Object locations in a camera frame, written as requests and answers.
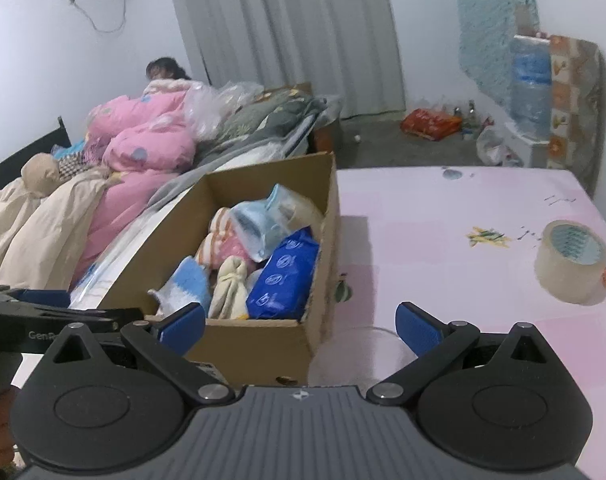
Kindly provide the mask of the pink plastic wrapped bundle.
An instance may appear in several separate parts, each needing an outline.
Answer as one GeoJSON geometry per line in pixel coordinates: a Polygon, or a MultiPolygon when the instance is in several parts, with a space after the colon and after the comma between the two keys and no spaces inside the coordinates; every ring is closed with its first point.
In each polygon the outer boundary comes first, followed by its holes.
{"type": "Polygon", "coordinates": [[[219,259],[224,262],[229,257],[241,258],[248,266],[255,266],[254,260],[249,256],[237,235],[231,235],[222,242],[218,252],[219,259]]]}

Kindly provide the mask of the beige blanket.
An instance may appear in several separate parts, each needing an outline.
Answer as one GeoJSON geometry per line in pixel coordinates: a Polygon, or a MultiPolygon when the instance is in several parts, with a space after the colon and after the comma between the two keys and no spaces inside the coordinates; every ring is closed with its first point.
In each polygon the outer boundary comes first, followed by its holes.
{"type": "Polygon", "coordinates": [[[68,290],[100,200],[120,179],[106,167],[64,181],[39,153],[0,190],[0,285],[68,290]]]}

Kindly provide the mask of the white plastic bag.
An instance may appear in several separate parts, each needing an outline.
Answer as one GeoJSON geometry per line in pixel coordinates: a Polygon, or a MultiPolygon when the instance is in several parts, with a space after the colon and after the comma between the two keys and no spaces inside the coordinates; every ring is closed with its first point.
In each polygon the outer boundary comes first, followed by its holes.
{"type": "Polygon", "coordinates": [[[501,166],[505,149],[505,135],[494,126],[484,128],[476,141],[477,156],[484,166],[501,166]]]}

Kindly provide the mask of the face mask pack bundle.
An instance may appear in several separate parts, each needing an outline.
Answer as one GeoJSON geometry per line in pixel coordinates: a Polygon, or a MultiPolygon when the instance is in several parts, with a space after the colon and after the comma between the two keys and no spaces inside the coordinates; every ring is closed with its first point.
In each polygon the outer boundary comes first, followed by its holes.
{"type": "Polygon", "coordinates": [[[254,262],[267,260],[287,237],[267,209],[267,200],[241,202],[229,211],[239,242],[254,262]]]}

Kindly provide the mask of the light blue tissue pack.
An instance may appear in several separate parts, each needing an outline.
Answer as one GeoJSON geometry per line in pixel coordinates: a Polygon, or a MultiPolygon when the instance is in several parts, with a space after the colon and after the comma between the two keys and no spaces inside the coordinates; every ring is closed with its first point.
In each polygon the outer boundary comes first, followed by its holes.
{"type": "Polygon", "coordinates": [[[276,184],[266,200],[268,215],[287,233],[310,228],[313,237],[320,238],[324,215],[307,197],[276,184]]]}

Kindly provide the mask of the blue white knitted sock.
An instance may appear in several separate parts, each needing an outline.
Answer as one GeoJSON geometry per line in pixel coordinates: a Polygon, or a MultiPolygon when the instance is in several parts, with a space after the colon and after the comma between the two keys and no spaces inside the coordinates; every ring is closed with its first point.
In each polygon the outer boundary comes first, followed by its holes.
{"type": "Polygon", "coordinates": [[[209,272],[193,257],[181,260],[176,270],[159,289],[149,289],[148,294],[157,300],[157,315],[162,318],[172,315],[195,302],[209,313],[212,300],[209,272]]]}

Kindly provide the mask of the pink quilt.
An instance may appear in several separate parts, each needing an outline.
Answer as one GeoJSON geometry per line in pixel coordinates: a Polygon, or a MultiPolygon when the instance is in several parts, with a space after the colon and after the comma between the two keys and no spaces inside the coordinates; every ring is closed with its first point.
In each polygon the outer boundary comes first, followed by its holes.
{"type": "Polygon", "coordinates": [[[118,96],[89,113],[85,162],[109,169],[116,183],[94,211],[73,284],[146,209],[161,185],[191,166],[196,142],[186,125],[184,105],[190,89],[204,87],[187,79],[155,79],[138,98],[118,96]]]}

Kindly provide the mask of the grey green bedding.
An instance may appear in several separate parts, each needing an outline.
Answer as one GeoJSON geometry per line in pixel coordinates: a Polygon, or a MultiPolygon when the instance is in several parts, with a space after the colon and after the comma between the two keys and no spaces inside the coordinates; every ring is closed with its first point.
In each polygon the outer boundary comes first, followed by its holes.
{"type": "Polygon", "coordinates": [[[338,119],[342,107],[341,96],[311,96],[286,88],[240,108],[225,120],[213,140],[201,144],[192,168],[162,185],[146,208],[160,210],[211,172],[303,154],[313,129],[338,119]]]}

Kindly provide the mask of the blue wet wipes pack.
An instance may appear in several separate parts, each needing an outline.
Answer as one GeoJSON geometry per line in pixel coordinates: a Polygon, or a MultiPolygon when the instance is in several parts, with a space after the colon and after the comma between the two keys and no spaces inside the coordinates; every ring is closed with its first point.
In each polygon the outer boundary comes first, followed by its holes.
{"type": "Polygon", "coordinates": [[[311,291],[319,244],[310,228],[287,236],[271,254],[247,299],[253,320],[300,321],[311,291]]]}

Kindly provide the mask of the blue water bottle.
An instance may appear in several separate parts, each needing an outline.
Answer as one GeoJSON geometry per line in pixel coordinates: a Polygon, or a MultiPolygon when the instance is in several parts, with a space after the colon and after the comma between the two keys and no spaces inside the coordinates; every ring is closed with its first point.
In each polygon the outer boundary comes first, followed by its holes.
{"type": "Polygon", "coordinates": [[[552,114],[550,42],[516,35],[510,43],[510,53],[510,116],[525,136],[548,140],[552,114]]]}

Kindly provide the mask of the orange striped rolled towel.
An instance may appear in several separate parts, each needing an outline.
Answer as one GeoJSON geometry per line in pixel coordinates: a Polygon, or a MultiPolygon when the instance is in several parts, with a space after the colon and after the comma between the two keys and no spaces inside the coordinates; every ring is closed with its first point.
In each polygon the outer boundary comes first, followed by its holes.
{"type": "Polygon", "coordinates": [[[230,217],[230,209],[219,208],[215,212],[207,231],[207,236],[202,240],[195,255],[196,262],[200,266],[210,270],[217,270],[223,263],[219,259],[218,252],[222,242],[231,235],[236,235],[233,222],[230,217]]]}

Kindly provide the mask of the cream knitted gloves bundle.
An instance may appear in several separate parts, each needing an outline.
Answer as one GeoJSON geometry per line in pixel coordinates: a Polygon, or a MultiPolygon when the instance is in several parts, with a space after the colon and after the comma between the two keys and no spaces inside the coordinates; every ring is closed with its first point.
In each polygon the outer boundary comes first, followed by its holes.
{"type": "Polygon", "coordinates": [[[224,260],[218,269],[209,318],[241,321],[250,317],[247,308],[249,275],[245,259],[229,256],[224,260]]]}

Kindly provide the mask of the person with dark hair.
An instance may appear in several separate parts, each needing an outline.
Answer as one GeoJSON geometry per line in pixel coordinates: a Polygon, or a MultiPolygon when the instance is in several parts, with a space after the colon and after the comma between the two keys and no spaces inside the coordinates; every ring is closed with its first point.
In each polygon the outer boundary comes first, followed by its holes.
{"type": "Polygon", "coordinates": [[[175,58],[170,58],[169,56],[164,56],[164,58],[157,58],[156,60],[151,61],[146,66],[146,78],[150,81],[157,79],[191,79],[187,72],[177,63],[175,58]]]}

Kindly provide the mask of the patterned checkered board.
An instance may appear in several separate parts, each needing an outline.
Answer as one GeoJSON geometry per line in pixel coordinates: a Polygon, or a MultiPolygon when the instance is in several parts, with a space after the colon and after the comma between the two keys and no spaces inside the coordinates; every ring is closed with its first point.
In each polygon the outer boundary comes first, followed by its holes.
{"type": "Polygon", "coordinates": [[[594,42],[550,37],[552,108],[547,166],[565,169],[595,193],[603,151],[602,52],[594,42]]]}

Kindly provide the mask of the teal textured wall cloth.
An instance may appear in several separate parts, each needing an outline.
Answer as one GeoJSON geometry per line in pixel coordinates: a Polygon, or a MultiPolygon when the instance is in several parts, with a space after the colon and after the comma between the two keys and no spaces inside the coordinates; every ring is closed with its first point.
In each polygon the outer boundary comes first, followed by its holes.
{"type": "Polygon", "coordinates": [[[460,20],[460,68],[480,92],[507,106],[512,82],[510,43],[517,33],[517,12],[540,24],[535,0],[457,0],[460,20]]]}

